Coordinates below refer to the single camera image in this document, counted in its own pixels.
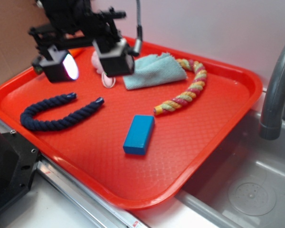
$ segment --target yellow and pink rope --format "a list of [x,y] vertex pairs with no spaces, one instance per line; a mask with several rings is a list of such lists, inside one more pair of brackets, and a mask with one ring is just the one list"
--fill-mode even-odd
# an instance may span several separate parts
[[195,73],[194,80],[186,91],[176,96],[175,98],[165,101],[162,104],[156,106],[154,108],[155,115],[174,112],[175,110],[188,105],[190,102],[193,101],[194,98],[196,98],[200,94],[200,92],[203,90],[203,87],[206,84],[207,71],[202,63],[186,59],[177,59],[176,61],[185,70],[194,71]]

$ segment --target sink basin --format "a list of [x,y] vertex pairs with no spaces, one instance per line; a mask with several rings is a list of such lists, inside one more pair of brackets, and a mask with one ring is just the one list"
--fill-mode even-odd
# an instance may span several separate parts
[[259,118],[249,111],[182,188],[187,204],[225,221],[221,227],[285,228],[285,123],[267,141]]

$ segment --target gray faucet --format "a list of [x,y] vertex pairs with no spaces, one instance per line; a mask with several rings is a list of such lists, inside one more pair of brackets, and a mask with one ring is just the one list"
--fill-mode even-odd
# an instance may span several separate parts
[[279,56],[266,92],[259,124],[259,135],[267,140],[280,136],[285,120],[285,46]]

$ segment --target red tray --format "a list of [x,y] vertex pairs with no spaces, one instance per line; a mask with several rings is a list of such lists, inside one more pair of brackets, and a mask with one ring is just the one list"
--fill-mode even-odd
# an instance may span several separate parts
[[[127,155],[123,143],[133,117],[153,115],[153,108],[183,92],[194,74],[187,72],[188,80],[132,91],[125,89],[119,77],[113,88],[106,89],[91,65],[93,50],[84,49],[76,56],[77,81],[51,84],[30,68],[0,86],[0,119],[87,187],[124,209],[151,207],[174,196],[262,92],[261,81],[250,71],[144,43],[142,57],[169,52],[175,58],[197,60],[208,71],[208,80],[186,108],[155,117],[145,156]],[[60,132],[31,132],[22,127],[19,117],[27,106],[71,92],[77,93],[76,101],[36,118],[62,118],[100,96],[105,103],[92,117]]]

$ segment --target navy rope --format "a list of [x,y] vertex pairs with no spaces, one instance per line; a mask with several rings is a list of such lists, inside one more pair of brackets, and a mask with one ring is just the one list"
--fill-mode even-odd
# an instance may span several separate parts
[[20,122],[25,128],[31,131],[60,131],[88,118],[93,113],[95,113],[98,108],[105,102],[104,99],[100,97],[87,106],[82,107],[81,109],[59,120],[39,121],[33,119],[33,116],[35,116],[37,113],[53,107],[65,105],[76,99],[76,97],[77,95],[75,93],[70,93],[67,95],[62,94],[50,99],[45,99],[36,104],[32,104],[31,106],[27,107],[20,115]]

